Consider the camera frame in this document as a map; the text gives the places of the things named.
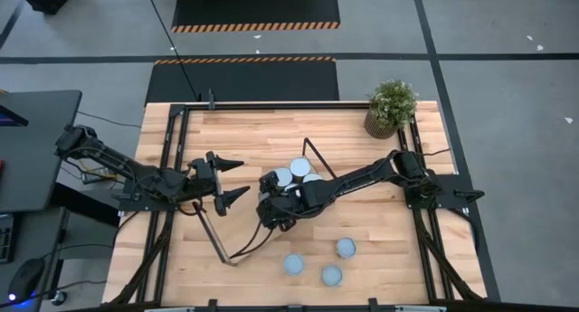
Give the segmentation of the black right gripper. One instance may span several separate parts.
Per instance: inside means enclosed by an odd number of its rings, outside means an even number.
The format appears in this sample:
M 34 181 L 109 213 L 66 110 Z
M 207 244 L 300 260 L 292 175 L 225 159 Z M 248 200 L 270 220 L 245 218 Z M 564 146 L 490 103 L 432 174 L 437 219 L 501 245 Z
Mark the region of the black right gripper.
M 315 186 L 298 186 L 282 192 L 278 186 L 276 171 L 270 171 L 259 179 L 260 194 L 256 213 L 261 224 L 282 232 L 292 228 L 297 220 L 318 215 L 318 190 Z

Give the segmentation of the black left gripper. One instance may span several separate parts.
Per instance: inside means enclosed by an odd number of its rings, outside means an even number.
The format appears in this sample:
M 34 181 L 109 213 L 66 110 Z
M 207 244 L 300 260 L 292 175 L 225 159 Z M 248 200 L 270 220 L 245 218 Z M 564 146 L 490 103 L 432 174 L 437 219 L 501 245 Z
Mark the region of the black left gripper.
M 244 165 L 244 162 L 221 158 L 213 151 L 207 152 L 205 156 L 206 159 L 196 158 L 188 164 L 195 171 L 195 175 L 191 176 L 188 182 L 188 192 L 192 199 L 202 199 L 208 195 L 214 196 L 214 209 L 219 216 L 224 217 L 233 203 L 251 188 L 244 186 L 222 192 L 218 171 L 232 170 Z

